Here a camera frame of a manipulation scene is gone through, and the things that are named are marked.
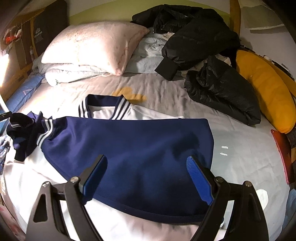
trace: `green headboard panel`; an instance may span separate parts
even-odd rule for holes
[[[131,17],[148,8],[160,5],[187,5],[202,8],[212,8],[208,5],[200,4],[188,0],[116,0],[92,7],[69,18],[71,25],[82,23],[99,22],[105,20],[131,21]],[[222,16],[225,23],[229,25],[229,14],[213,8]]]

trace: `screw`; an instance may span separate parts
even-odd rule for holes
[[[251,183],[250,181],[245,181],[245,185],[246,185],[247,187],[251,187],[251,186],[252,186],[252,183]]]
[[[48,185],[50,184],[50,182],[44,182],[44,183],[42,183],[42,186],[44,187],[44,188],[46,188]]]
[[[224,182],[224,179],[222,177],[216,177],[216,181],[222,183]]]
[[[76,183],[79,181],[79,177],[71,177],[70,182]]]

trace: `orange pillow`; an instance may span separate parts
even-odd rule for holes
[[[279,132],[290,132],[296,122],[296,107],[275,70],[256,54],[238,50],[237,71],[254,87],[260,110],[268,121]]]

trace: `white pillow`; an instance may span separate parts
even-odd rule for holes
[[[92,65],[121,76],[135,48],[149,30],[129,22],[69,26],[45,50],[44,64]]]

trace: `bottle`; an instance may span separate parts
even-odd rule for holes
[[[30,46],[30,55],[31,55],[31,60],[33,62],[35,59],[33,46]]]

